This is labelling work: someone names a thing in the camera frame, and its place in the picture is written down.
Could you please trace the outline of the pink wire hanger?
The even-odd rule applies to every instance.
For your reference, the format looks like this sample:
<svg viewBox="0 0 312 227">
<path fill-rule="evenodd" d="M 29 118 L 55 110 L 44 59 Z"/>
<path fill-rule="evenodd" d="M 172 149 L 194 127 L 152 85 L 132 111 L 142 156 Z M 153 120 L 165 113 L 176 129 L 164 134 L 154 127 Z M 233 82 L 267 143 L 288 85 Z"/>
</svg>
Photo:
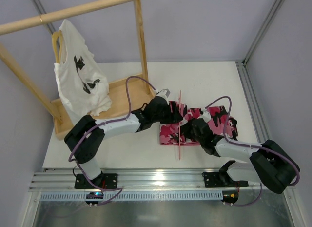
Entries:
<svg viewBox="0 0 312 227">
<path fill-rule="evenodd" d="M 182 117 L 184 117 L 184 107 L 185 105 L 182 103 L 182 91 L 180 90 L 179 98 L 177 101 L 178 105 L 178 111 Z M 181 142 L 182 142 L 182 136 L 181 136 L 181 127 L 182 127 L 183 120 L 181 120 L 177 124 L 177 133 L 173 137 L 172 145 L 178 146 L 178 159 L 181 160 Z"/>
</svg>

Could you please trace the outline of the pink camouflage trousers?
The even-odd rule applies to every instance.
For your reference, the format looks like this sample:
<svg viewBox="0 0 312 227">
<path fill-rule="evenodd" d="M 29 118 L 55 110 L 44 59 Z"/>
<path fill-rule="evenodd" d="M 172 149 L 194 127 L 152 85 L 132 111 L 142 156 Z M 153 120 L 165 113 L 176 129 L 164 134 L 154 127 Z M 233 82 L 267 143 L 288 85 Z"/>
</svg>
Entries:
<svg viewBox="0 0 312 227">
<path fill-rule="evenodd" d="M 197 126 L 196 135 L 200 137 L 201 142 L 210 142 L 216 136 L 223 136 L 223 130 L 226 130 L 227 137 L 236 140 L 238 137 L 237 120 L 231 116 L 228 116 L 228 112 L 225 107 L 222 106 L 210 106 L 206 108 L 188 108 L 184 107 L 183 123 L 186 124 L 190 119 L 199 119 L 203 111 L 210 113 L 211 119 L 206 123 L 202 119 Z M 177 133 L 177 124 L 161 124 L 159 132 L 159 143 L 161 145 L 172 145 L 173 137 Z M 182 134 L 181 146 L 193 146 L 200 145 L 198 142 L 193 142 L 187 139 Z"/>
</svg>

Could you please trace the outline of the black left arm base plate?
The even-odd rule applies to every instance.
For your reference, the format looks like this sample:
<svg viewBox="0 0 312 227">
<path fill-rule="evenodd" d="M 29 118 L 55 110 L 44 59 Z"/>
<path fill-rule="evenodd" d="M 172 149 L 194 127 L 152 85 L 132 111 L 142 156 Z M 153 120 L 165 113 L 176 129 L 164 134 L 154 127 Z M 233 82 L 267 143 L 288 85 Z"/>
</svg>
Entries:
<svg viewBox="0 0 312 227">
<path fill-rule="evenodd" d="M 91 182 L 102 189 L 116 189 L 118 181 L 117 173 L 102 173 L 98 177 L 91 180 Z M 94 187 L 87 181 L 85 176 L 81 174 L 76 175 L 75 189 L 93 189 Z"/>
</svg>

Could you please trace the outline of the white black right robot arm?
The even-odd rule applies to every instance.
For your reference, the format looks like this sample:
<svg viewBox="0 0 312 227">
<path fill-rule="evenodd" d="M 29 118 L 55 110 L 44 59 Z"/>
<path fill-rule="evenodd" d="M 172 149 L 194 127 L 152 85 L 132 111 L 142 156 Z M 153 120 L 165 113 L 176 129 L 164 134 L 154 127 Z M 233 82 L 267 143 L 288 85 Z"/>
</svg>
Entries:
<svg viewBox="0 0 312 227">
<path fill-rule="evenodd" d="M 196 141 L 209 155 L 230 158 L 221 169 L 223 179 L 261 183 L 281 194 L 300 179 L 300 168 L 273 140 L 247 144 L 213 133 L 203 119 L 192 119 L 182 126 L 182 133 Z"/>
</svg>

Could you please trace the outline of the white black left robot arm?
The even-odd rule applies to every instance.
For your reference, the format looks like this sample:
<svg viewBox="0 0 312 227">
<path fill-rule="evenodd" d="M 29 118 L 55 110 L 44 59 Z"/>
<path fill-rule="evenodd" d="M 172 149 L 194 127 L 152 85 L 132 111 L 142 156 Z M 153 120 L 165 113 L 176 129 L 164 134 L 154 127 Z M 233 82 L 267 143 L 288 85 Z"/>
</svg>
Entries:
<svg viewBox="0 0 312 227">
<path fill-rule="evenodd" d="M 177 103 L 160 96 L 119 118 L 95 120 L 90 115 L 85 115 L 64 138 L 71 151 L 69 161 L 76 162 L 92 187 L 102 188 L 99 181 L 103 173 L 96 161 L 96 153 L 104 139 L 138 133 L 149 129 L 154 123 L 175 124 L 182 120 Z"/>
</svg>

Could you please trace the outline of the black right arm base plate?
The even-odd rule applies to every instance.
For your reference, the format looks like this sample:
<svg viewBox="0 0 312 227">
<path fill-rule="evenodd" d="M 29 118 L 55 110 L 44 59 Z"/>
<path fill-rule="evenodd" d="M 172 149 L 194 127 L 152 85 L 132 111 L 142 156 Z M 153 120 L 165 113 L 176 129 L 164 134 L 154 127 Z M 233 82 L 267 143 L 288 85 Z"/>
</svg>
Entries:
<svg viewBox="0 0 312 227">
<path fill-rule="evenodd" d="M 249 186 L 247 181 L 234 181 L 227 173 L 202 172 L 202 177 L 206 188 L 235 188 Z"/>
</svg>

